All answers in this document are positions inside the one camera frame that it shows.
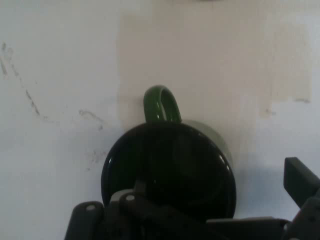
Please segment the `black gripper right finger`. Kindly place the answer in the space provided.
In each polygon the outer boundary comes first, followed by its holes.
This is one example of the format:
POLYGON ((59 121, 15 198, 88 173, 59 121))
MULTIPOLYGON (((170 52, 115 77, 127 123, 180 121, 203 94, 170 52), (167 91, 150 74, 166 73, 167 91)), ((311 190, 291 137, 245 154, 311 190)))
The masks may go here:
POLYGON ((284 160, 283 186, 299 211, 289 223, 284 240, 320 238, 320 178, 297 157, 284 160))

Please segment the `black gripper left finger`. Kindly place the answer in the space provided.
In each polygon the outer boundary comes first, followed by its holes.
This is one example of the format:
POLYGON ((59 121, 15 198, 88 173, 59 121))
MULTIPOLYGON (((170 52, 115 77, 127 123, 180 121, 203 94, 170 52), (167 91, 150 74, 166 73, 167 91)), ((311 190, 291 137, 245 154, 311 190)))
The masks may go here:
POLYGON ((206 240, 204 225, 146 197, 146 183, 114 193, 106 205, 78 204, 72 211, 66 240, 206 240))

